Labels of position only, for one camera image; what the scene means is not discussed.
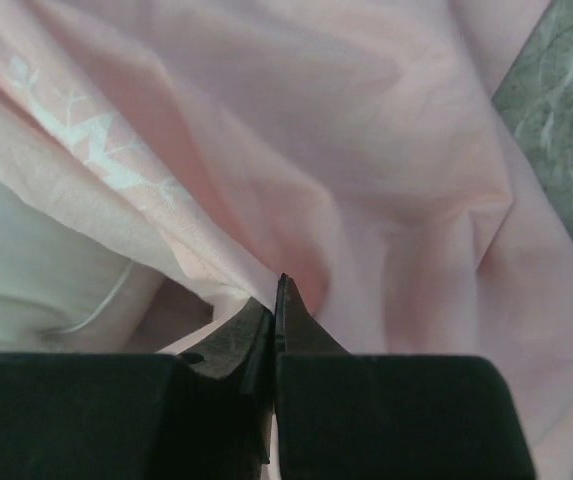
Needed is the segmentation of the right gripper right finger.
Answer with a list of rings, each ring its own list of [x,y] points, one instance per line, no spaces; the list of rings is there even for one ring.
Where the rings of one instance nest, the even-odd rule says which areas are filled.
[[[488,360],[347,352],[282,276],[276,418],[285,479],[532,479],[509,387]]]

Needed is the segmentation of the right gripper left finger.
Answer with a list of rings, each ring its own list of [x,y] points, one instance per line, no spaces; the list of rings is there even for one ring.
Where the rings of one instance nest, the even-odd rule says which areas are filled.
[[[0,479],[257,479],[271,366],[255,300],[179,354],[0,353]]]

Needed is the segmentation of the white pillow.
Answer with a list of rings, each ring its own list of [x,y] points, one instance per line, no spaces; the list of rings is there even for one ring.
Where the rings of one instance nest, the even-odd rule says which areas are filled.
[[[0,182],[0,351],[119,350],[162,282]]]

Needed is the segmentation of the purple princess print pillowcase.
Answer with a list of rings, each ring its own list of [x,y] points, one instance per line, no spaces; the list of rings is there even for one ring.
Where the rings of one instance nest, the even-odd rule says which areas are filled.
[[[573,243],[492,105],[544,1],[0,1],[0,182],[220,325],[477,354],[573,479]]]

